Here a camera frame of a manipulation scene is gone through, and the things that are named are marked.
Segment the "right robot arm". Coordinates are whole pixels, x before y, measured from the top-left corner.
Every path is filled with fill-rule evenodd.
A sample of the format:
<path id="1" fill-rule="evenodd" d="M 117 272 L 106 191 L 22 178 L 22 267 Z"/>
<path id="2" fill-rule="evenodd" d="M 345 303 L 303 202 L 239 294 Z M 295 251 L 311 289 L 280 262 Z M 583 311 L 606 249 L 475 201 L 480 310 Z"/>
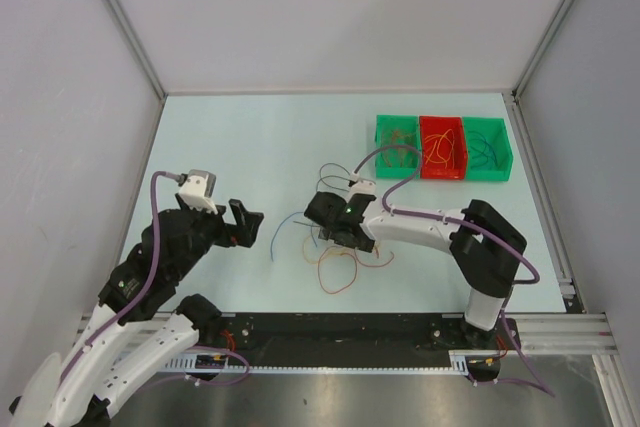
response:
<path id="1" fill-rule="evenodd" d="M 345 199 L 318 192 L 303 215 L 327 240 L 370 252 L 377 243 L 395 241 L 449 254 L 470 294 L 461 323 L 463 340 L 484 348 L 497 336 L 497 324 L 525 264 L 527 241 L 499 212 L 474 199 L 461 210 L 394 206 L 387 195 L 355 193 Z"/>

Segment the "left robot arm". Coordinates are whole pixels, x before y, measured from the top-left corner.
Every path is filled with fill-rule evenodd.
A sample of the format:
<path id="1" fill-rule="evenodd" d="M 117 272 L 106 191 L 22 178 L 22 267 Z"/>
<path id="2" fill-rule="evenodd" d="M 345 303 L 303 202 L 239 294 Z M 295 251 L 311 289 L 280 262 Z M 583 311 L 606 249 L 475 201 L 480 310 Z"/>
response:
<path id="1" fill-rule="evenodd" d="M 100 291 L 69 354 L 50 355 L 10 404 L 12 425 L 106 426 L 174 356 L 214 344 L 225 329 L 222 314 L 206 297 L 193 294 L 150 338 L 123 353 L 211 248 L 253 246 L 263 214 L 237 199 L 228 209 L 231 223 L 224 220 L 225 207 L 215 204 L 154 209 L 151 224 Z"/>

